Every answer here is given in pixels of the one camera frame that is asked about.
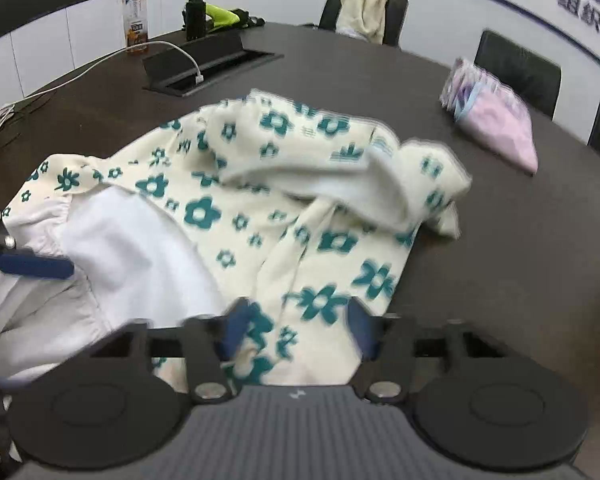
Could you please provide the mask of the cream green floral garment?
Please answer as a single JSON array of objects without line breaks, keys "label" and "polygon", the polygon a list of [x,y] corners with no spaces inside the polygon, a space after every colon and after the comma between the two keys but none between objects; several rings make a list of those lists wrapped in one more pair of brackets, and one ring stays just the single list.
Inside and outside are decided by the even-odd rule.
[{"label": "cream green floral garment", "polygon": [[5,207],[7,232],[73,263],[0,271],[0,385],[43,375],[135,320],[172,327],[245,299],[232,385],[340,385],[362,353],[351,299],[389,307],[417,232],[454,237],[471,178],[446,146],[254,90],[108,158],[56,154]]}]

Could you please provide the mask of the pink folded clothes bundle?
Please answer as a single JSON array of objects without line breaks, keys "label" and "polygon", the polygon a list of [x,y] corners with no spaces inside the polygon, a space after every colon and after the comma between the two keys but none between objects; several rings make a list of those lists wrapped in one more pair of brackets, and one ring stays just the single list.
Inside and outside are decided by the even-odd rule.
[{"label": "pink folded clothes bundle", "polygon": [[512,88],[467,58],[457,58],[439,101],[465,136],[526,174],[538,172],[531,117]]}]

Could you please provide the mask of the orange drink bottle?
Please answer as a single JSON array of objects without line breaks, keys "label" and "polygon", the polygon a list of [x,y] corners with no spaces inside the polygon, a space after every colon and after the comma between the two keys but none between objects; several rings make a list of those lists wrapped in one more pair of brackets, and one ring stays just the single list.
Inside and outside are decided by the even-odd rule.
[{"label": "orange drink bottle", "polygon": [[122,0],[123,29],[127,54],[148,49],[147,0]]}]

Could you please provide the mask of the black office chair middle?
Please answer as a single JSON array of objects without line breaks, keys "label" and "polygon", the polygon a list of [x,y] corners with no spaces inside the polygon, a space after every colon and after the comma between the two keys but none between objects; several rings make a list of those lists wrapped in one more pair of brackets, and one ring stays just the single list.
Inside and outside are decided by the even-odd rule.
[{"label": "black office chair middle", "polygon": [[562,84],[562,69],[547,58],[485,29],[474,63],[512,88],[521,99],[554,118]]}]

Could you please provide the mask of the neon yellow cloth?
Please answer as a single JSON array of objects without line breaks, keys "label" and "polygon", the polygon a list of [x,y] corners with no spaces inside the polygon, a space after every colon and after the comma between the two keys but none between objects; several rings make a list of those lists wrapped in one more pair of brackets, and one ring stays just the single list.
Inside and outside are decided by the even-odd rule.
[{"label": "neon yellow cloth", "polygon": [[206,4],[206,24],[208,30],[233,27],[240,23],[240,17],[233,11],[226,10],[214,4]]}]

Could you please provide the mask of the black walkie talkie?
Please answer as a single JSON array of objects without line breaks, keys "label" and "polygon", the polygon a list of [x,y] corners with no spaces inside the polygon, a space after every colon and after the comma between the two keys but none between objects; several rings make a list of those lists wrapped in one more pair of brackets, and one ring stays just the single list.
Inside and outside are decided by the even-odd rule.
[{"label": "black walkie talkie", "polygon": [[187,41],[207,35],[207,6],[204,0],[187,0],[183,18]]}]

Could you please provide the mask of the black chair with cream garment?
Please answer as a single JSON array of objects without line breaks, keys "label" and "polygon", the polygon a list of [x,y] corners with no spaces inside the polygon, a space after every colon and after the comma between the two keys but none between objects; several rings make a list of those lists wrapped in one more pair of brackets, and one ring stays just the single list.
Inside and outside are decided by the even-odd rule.
[{"label": "black chair with cream garment", "polygon": [[[341,8],[341,0],[326,0],[320,21],[317,25],[310,24],[310,27],[334,32]],[[385,33],[384,38],[382,38],[382,43],[386,46],[397,47],[399,45],[407,9],[408,0],[387,0],[385,6]]]}]

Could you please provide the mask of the cream garment on chair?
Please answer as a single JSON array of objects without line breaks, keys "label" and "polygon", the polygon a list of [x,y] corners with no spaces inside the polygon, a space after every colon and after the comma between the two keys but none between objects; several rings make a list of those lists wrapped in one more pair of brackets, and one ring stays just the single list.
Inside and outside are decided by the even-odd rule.
[{"label": "cream garment on chair", "polygon": [[388,0],[340,0],[336,33],[382,44]]}]

